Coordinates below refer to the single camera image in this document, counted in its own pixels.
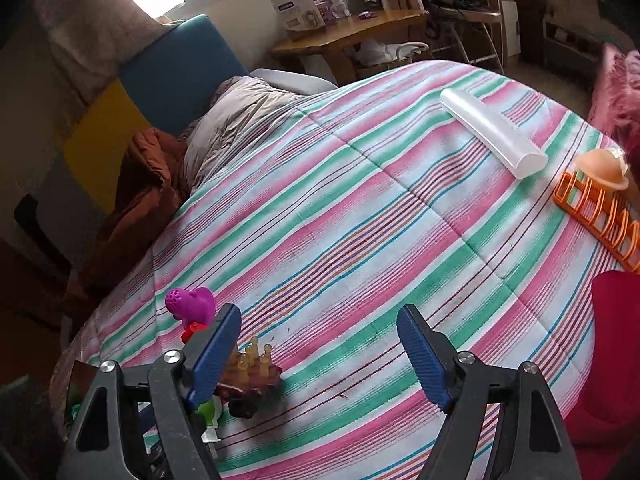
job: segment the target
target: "yellow cushion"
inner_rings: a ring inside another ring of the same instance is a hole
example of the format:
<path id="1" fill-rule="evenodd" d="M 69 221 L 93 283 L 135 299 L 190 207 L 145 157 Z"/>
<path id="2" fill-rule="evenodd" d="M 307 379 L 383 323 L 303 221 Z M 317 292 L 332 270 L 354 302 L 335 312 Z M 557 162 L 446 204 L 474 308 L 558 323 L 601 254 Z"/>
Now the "yellow cushion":
<path id="1" fill-rule="evenodd" d="M 65 160 L 92 201 L 114 209 L 122 157 L 133 134 L 150 126 L 120 80 L 100 94 L 64 147 Z"/>

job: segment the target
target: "orange dish rack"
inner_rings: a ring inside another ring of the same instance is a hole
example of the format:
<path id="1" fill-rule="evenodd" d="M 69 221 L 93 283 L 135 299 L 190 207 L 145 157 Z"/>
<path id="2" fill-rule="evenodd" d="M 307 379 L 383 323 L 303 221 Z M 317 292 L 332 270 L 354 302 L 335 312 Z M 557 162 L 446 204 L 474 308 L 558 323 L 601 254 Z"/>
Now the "orange dish rack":
<path id="1" fill-rule="evenodd" d="M 625 270 L 640 274 L 640 224 L 632 219 L 620 193 L 604 189 L 582 172 L 565 171 L 552 198 L 586 227 Z"/>

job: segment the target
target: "screw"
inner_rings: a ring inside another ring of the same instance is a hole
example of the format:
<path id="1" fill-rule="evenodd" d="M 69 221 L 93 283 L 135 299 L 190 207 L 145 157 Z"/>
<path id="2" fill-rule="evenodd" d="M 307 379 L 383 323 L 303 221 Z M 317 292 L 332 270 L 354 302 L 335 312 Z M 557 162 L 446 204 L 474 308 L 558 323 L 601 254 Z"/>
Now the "screw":
<path id="1" fill-rule="evenodd" d="M 522 364 L 522 369 L 526 371 L 527 374 L 537 374 L 540 371 L 538 365 L 532 363 L 531 361 L 524 361 Z"/>
<path id="2" fill-rule="evenodd" d="M 106 374 L 113 371 L 115 367 L 116 367 L 116 361 L 112 361 L 111 359 L 108 359 L 107 361 L 103 361 L 100 363 L 100 371 L 105 372 Z"/>
<path id="3" fill-rule="evenodd" d="M 459 352 L 458 361 L 460 361 L 465 365 L 470 365 L 476 361 L 476 356 L 473 355 L 471 352 Z"/>
<path id="4" fill-rule="evenodd" d="M 168 352 L 164 353 L 162 358 L 166 363 L 177 363 L 180 360 L 181 356 L 182 355 L 180 354 L 179 350 L 169 350 Z"/>

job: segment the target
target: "striped bedsheet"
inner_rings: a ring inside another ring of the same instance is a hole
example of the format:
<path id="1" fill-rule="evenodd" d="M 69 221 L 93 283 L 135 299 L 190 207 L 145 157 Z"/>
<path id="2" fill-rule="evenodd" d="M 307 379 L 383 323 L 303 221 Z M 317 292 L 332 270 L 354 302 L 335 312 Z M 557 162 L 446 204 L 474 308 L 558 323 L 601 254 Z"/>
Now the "striped bedsheet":
<path id="1" fill-rule="evenodd" d="M 442 110 L 447 87 L 510 118 L 546 170 L 516 181 Z M 241 309 L 240 343 L 269 342 L 284 370 L 283 394 L 257 416 L 221 418 L 224 478 L 415 478 L 443 416 L 399 343 L 405 303 L 488 364 L 537 362 L 569 412 L 593 351 L 590 281 L 617 264 L 550 193 L 577 153 L 610 141 L 520 83 L 447 61 L 300 99 L 251 137 L 94 313 L 52 402 L 76 358 L 136 365 L 181 348 L 164 295 L 206 285 Z M 493 406 L 469 478 L 496 418 Z"/>

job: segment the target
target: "blue cushion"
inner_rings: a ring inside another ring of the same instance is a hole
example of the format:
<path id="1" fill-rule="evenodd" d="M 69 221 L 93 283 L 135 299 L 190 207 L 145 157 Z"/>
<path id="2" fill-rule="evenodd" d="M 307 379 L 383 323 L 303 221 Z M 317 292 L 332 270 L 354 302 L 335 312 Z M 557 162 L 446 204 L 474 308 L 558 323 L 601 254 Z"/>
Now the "blue cushion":
<path id="1" fill-rule="evenodd" d="M 152 126 L 178 136 L 209 109 L 218 85 L 248 75 L 216 26 L 201 14 L 127 63 L 120 81 Z"/>

